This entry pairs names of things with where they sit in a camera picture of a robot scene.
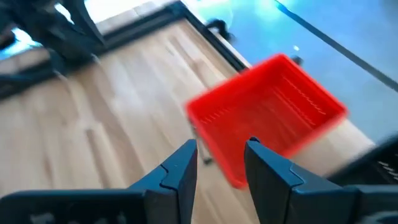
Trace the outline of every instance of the wooden table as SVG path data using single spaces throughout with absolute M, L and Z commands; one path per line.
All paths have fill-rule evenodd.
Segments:
M 98 27 L 109 32 L 158 6 L 146 3 Z M 31 50 L 0 62 L 0 71 L 15 72 L 47 57 L 43 49 Z M 182 105 L 236 74 L 186 21 L 99 60 L 67 80 L 53 79 L 0 102 L 1 195 L 129 186 L 193 138 Z M 322 175 L 372 145 L 345 120 L 294 161 Z M 192 218 L 258 223 L 248 190 L 232 189 L 216 165 L 201 162 Z

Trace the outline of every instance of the wooden surface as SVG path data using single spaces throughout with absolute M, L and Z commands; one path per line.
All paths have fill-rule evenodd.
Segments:
M 109 32 L 156 6 L 145 7 L 98 26 Z M 1 62 L 0 70 L 16 71 L 38 58 Z M 182 105 L 236 73 L 187 21 L 99 60 L 68 80 L 53 79 L 0 102 L 1 195 L 127 187 L 193 138 Z M 372 144 L 346 120 L 294 161 L 326 174 Z M 201 162 L 192 218 L 258 223 L 248 190 L 232 189 L 216 165 Z

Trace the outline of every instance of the red plastic basket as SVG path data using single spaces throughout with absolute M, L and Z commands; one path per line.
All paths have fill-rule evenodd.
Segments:
M 276 55 L 187 104 L 190 121 L 233 187 L 247 186 L 252 136 L 290 158 L 347 114 L 286 55 Z

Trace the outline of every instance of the red basket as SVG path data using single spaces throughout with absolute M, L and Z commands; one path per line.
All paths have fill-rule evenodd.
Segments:
M 186 109 L 226 178 L 239 189 L 247 186 L 243 152 L 250 137 L 290 158 L 347 114 L 286 55 L 245 70 Z

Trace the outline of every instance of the black metal frame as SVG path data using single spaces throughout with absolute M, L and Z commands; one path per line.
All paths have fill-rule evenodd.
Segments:
M 247 67 L 240 59 L 225 46 L 214 33 L 203 24 L 184 3 L 178 1 L 169 4 L 162 9 L 155 11 L 148 16 L 134 21 L 124 27 L 121 27 L 109 34 L 104 35 L 106 48 L 94 52 L 100 56 L 122 47 L 133 40 L 140 39 L 145 35 L 149 35 L 171 23 L 186 19 L 191 25 L 220 53 L 222 57 L 237 71 L 241 72 Z M 11 95 L 20 93 L 29 87 L 56 77 L 53 64 L 56 63 L 54 58 L 48 59 L 36 66 L 23 70 L 15 75 L 3 76 L 0 79 L 0 100 Z M 92 61 L 84 61 L 74 65 L 67 65 L 62 73 L 71 73 Z

